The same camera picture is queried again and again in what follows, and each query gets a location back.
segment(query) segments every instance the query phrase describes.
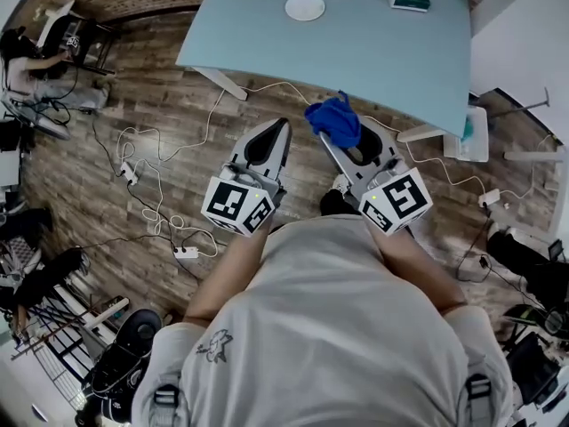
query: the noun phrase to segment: blue table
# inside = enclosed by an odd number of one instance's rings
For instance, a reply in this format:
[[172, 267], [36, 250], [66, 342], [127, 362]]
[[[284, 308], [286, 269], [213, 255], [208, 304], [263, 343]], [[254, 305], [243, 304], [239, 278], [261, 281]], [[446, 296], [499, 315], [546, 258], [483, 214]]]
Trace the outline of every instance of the blue table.
[[391, 9], [388, 0], [324, 1], [319, 19], [298, 22], [286, 0], [204, 0], [177, 64], [241, 100], [246, 93], [218, 68], [341, 89], [462, 136], [467, 0], [431, 0], [427, 13]]

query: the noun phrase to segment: white t-shirt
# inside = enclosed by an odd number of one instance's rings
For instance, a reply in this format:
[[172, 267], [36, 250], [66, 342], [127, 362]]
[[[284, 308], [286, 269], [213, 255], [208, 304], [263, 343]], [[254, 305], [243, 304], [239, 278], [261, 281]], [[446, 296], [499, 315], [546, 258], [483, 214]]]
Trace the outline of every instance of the white t-shirt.
[[156, 335], [133, 425], [148, 425], [154, 391], [175, 375], [192, 426], [455, 425], [465, 348], [486, 355], [505, 424], [511, 375], [485, 312], [443, 318], [381, 261], [359, 217], [286, 225], [207, 329]]
[[34, 94], [37, 90], [38, 81], [29, 75], [26, 70], [27, 57], [12, 59], [8, 63], [8, 88], [25, 95]]

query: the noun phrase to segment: gray pants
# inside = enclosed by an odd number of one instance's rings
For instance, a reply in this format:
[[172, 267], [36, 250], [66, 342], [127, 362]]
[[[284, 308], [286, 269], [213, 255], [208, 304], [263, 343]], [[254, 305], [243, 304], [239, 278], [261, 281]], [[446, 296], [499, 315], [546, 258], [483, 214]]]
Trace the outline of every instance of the gray pants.
[[63, 95], [67, 95], [72, 87], [73, 82], [66, 80], [42, 81], [34, 93], [34, 99], [40, 101], [46, 97], [54, 98], [73, 109], [102, 109], [107, 104], [108, 90], [99, 90], [89, 87], [76, 86], [73, 92], [65, 98], [61, 98]]

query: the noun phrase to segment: blue cloth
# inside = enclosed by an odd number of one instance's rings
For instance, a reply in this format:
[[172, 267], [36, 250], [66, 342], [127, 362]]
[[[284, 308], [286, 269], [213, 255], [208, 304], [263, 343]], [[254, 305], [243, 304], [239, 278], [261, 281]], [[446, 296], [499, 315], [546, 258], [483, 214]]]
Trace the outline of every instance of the blue cloth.
[[323, 103], [315, 103], [307, 107], [304, 117], [312, 125], [314, 134], [325, 132], [330, 136], [332, 144], [349, 149], [359, 144], [362, 137], [362, 126], [354, 110], [349, 106], [348, 95], [342, 90], [338, 97], [330, 98]]

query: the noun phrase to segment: plate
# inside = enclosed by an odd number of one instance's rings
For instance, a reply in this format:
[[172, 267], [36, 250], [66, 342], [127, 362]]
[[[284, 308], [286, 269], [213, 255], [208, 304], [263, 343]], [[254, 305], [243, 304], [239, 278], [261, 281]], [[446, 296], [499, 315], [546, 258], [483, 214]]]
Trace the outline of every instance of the plate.
[[322, 16], [325, 7], [324, 0], [287, 0], [284, 10], [294, 20], [306, 22]]

